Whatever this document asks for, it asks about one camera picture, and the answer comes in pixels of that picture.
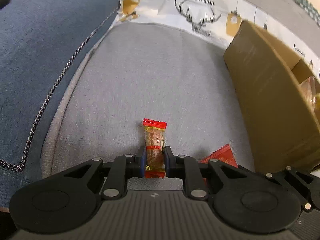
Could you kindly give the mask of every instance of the metal chain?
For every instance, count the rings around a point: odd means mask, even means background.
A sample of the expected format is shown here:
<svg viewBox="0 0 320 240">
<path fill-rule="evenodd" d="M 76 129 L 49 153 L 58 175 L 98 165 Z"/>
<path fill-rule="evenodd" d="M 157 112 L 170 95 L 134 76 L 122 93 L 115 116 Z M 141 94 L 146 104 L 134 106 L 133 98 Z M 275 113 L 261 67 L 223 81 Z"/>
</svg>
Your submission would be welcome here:
<svg viewBox="0 0 320 240">
<path fill-rule="evenodd" d="M 72 63 L 74 62 L 76 56 L 79 54 L 79 52 L 82 50 L 82 48 L 87 44 L 87 42 L 92 38 L 93 35 L 95 35 L 95 33 L 98 31 L 98 29 L 100 29 L 104 24 L 105 22 L 110 18 L 110 16 L 112 14 L 114 14 L 114 12 L 116 12 L 118 10 L 118 8 L 115 8 L 100 24 L 97 28 L 95 28 L 95 30 L 90 33 L 90 35 L 84 40 L 84 42 L 81 43 L 81 45 L 78 47 L 78 49 L 76 50 L 76 52 L 72 55 L 72 57 L 69 59 L 68 63 L 66 64 L 66 66 L 64 67 L 62 73 L 60 74 L 60 76 L 58 77 L 58 79 L 55 81 L 53 87 L 50 89 L 46 99 L 44 100 L 44 103 L 42 104 L 40 110 L 39 110 L 39 113 L 37 114 L 36 116 L 36 119 L 32 125 L 32 128 L 31 128 L 31 131 L 29 133 L 29 136 L 28 136 L 28 140 L 26 142 L 26 146 L 24 147 L 24 152 L 23 152 L 23 155 L 22 155 L 22 159 L 20 161 L 20 164 L 19 165 L 13 165 L 11 163 L 7 163 L 5 162 L 4 160 L 1 160 L 0 159 L 0 165 L 9 169 L 9 170 L 12 170 L 12 171 L 16 171 L 16 172 L 19 172 L 19 171 L 23 171 L 23 169 L 25 168 L 25 164 L 26 164 L 26 160 L 27 160 L 27 157 L 28 157 L 28 153 L 29 153 L 29 149 L 30 149 L 30 145 L 31 145 L 31 142 L 32 142 L 32 139 L 33 139 L 33 136 L 35 134 L 35 131 L 36 131 L 36 128 L 38 126 L 38 123 L 50 101 L 50 98 L 52 97 L 54 91 L 56 90 L 57 86 L 60 84 L 62 78 L 64 77 L 66 71 L 70 68 L 70 66 L 72 65 Z"/>
</svg>

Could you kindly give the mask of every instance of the black object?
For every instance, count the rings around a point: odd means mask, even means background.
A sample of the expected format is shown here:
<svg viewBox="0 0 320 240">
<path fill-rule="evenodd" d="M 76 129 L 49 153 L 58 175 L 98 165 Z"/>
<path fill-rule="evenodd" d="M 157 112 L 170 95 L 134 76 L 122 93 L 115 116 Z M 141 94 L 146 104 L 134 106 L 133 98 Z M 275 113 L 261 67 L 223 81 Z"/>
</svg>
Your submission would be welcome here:
<svg viewBox="0 0 320 240">
<path fill-rule="evenodd" d="M 21 229 L 14 239 L 320 238 L 317 177 L 291 167 L 264 177 L 218 160 L 197 163 L 174 156 L 169 146 L 164 163 L 168 178 L 182 179 L 183 191 L 127 190 L 128 179 L 144 175 L 145 147 L 24 187 L 10 201 Z"/>
<path fill-rule="evenodd" d="M 0 10 L 6 6 L 8 3 L 10 2 L 10 0 L 0 0 Z"/>
<path fill-rule="evenodd" d="M 17 228 L 9 213 L 0 211 L 0 240 L 6 240 Z"/>
</svg>

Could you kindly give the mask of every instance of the deer antler print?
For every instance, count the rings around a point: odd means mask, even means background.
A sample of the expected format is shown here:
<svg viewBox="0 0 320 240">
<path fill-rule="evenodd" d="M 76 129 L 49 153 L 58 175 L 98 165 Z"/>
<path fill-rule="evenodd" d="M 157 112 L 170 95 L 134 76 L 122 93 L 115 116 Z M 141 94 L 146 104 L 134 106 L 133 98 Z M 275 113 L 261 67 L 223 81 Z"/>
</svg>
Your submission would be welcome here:
<svg viewBox="0 0 320 240">
<path fill-rule="evenodd" d="M 183 1 L 179 4 L 179 6 L 178 6 L 178 5 L 177 5 L 177 1 L 174 0 L 174 4 L 175 4 L 175 6 L 176 6 L 176 9 L 177 9 L 178 13 L 179 13 L 180 15 L 182 15 L 183 17 L 185 17 L 186 20 L 187 20 L 187 22 L 190 22 L 190 23 L 192 24 L 192 30 L 193 30 L 194 32 L 197 32 L 197 33 L 200 33 L 200 34 L 205 35 L 205 36 L 207 36 L 207 37 L 210 37 L 211 32 L 210 32 L 210 31 L 203 30 L 202 28 L 203 28 L 203 27 L 206 27 L 207 23 L 215 23 L 216 21 L 218 21 L 218 20 L 220 19 L 220 17 L 221 17 L 221 14 L 216 18 L 216 14 L 214 13 L 214 11 L 212 10 L 212 8 L 210 7 L 210 10 L 211 10 L 211 12 L 212 12 L 212 17 L 210 17 L 210 18 L 208 19 L 208 16 L 207 16 L 207 13 L 206 13 L 206 14 L 205 14 L 205 17 L 200 19 L 200 22 L 198 22 L 198 23 L 197 23 L 197 22 L 194 22 L 194 21 L 192 20 L 192 16 L 189 14 L 189 9 L 190 9 L 190 8 L 188 7 L 188 9 L 187 9 L 186 11 L 184 11 L 183 8 L 182 8 L 182 5 L 183 5 L 183 3 L 184 3 L 185 1 L 187 1 L 187 0 L 183 0 Z"/>
</svg>

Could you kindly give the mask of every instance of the yellow tag print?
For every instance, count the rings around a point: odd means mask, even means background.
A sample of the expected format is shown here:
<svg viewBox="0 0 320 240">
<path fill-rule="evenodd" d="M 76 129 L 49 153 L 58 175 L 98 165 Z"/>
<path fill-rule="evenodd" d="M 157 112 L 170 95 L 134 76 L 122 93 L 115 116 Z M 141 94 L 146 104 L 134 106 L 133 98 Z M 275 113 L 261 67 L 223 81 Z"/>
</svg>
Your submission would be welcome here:
<svg viewBox="0 0 320 240">
<path fill-rule="evenodd" d="M 311 60 L 310 63 L 309 63 L 309 68 L 310 68 L 311 70 L 313 70 L 313 62 L 312 62 L 312 60 Z"/>
<path fill-rule="evenodd" d="M 140 0 L 123 0 L 122 2 L 122 13 L 124 14 L 120 21 L 137 19 L 138 15 L 135 12 L 135 8 L 139 5 Z"/>
<path fill-rule="evenodd" d="M 236 36 L 241 21 L 242 18 L 237 14 L 237 12 L 229 13 L 227 17 L 226 33 L 232 37 Z"/>
</svg>

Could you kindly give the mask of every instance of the open box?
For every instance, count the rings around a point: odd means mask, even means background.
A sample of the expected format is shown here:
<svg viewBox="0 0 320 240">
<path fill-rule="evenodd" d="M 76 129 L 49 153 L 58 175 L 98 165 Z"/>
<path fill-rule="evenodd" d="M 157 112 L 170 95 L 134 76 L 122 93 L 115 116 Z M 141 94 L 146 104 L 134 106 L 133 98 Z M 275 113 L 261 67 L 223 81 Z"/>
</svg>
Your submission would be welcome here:
<svg viewBox="0 0 320 240">
<path fill-rule="evenodd" d="M 266 30 L 242 22 L 224 54 L 249 135 L 256 171 L 287 165 L 311 171 L 320 164 L 320 113 L 299 84 L 313 76 L 307 64 Z M 316 81 L 316 92 L 320 84 Z"/>
</svg>

